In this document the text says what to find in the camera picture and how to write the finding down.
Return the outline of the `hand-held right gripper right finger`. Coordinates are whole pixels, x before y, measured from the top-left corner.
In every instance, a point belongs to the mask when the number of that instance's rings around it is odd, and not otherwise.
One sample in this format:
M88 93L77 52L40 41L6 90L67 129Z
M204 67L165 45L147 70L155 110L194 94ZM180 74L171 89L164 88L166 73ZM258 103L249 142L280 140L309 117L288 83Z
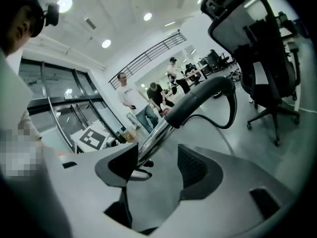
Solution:
M179 205L159 235L268 235L293 193L251 161L201 147L178 146Z

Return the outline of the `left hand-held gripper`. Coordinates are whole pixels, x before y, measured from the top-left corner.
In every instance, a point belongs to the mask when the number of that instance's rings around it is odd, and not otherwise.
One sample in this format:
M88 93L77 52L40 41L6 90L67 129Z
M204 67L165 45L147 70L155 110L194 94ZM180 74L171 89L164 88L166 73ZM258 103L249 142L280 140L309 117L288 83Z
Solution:
M84 153L117 146L117 140L110 133L91 127L72 134L71 139Z

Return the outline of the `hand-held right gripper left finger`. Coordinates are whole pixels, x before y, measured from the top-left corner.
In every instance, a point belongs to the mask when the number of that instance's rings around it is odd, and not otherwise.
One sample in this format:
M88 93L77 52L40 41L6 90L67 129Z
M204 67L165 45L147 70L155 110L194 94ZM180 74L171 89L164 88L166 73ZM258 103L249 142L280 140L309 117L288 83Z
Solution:
M46 164L72 237L138 237L130 224L126 186L136 167L133 143L83 154L46 153Z

